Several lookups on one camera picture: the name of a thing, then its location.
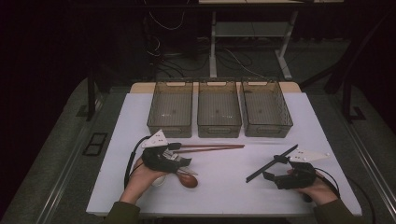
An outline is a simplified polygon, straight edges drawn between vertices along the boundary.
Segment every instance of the person's left hand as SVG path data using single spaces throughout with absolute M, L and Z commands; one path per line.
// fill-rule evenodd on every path
M 134 164 L 128 185 L 120 197 L 120 202 L 135 204 L 142 194 L 150 187 L 158 177 L 167 175 L 165 172 L 149 169 L 139 158 Z

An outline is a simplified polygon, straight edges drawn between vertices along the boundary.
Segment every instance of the brown spoon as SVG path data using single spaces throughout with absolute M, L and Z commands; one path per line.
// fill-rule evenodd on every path
M 180 172 L 176 172 L 176 175 L 177 175 L 178 180 L 180 181 L 181 185 L 183 185 L 184 187 L 186 187 L 188 189 L 193 189 L 193 188 L 197 187 L 198 180 L 197 180 L 197 178 L 195 178 L 195 176 L 180 173 Z

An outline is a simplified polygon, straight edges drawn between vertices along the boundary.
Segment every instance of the white tag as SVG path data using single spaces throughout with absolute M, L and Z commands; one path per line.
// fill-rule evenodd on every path
M 290 161 L 311 162 L 330 158 L 330 153 L 319 153 L 305 149 L 295 149 L 290 153 Z
M 163 147 L 167 146 L 168 141 L 163 134 L 163 130 L 159 130 L 154 135 L 152 135 L 148 140 L 146 140 L 142 147 Z

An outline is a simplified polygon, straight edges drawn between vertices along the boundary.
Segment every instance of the dark green sleeve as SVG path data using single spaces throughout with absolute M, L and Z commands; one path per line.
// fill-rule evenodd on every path
M 103 224 L 135 224 L 138 222 L 139 212 L 140 208 L 133 204 L 116 202 Z
M 314 208 L 315 217 L 318 223 L 323 224 L 363 224 L 360 217 L 355 217 L 350 213 L 343 201 L 335 200 Z

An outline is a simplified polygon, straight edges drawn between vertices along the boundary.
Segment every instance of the background table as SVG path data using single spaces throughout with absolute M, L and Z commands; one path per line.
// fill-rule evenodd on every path
M 195 189 L 184 188 L 175 175 L 166 177 L 163 185 L 151 187 L 138 201 L 142 217 L 297 217 L 312 215 L 313 203 L 303 202 L 294 190 L 277 189 L 261 175 L 246 183 L 246 177 L 298 144 L 299 148 L 330 153 L 327 160 L 313 161 L 315 167 L 329 172 L 337 180 L 342 199 L 354 215 L 361 207 L 332 154 L 315 112 L 304 93 L 293 83 L 282 83 L 285 100 L 293 119 L 286 138 L 245 137 L 242 127 L 238 138 L 211 139 L 197 136 L 198 96 L 193 95 L 192 138 L 168 139 L 182 144 L 245 144 L 245 148 L 183 154 L 192 158 L 190 168 L 197 172 Z M 127 94 L 97 178 L 87 212 L 106 216 L 123 191 L 126 164 L 135 144 L 149 135 L 147 118 L 154 84 L 135 84 Z M 142 148 L 137 150 L 137 159 Z M 277 164 L 270 172 L 284 175 L 290 166 Z

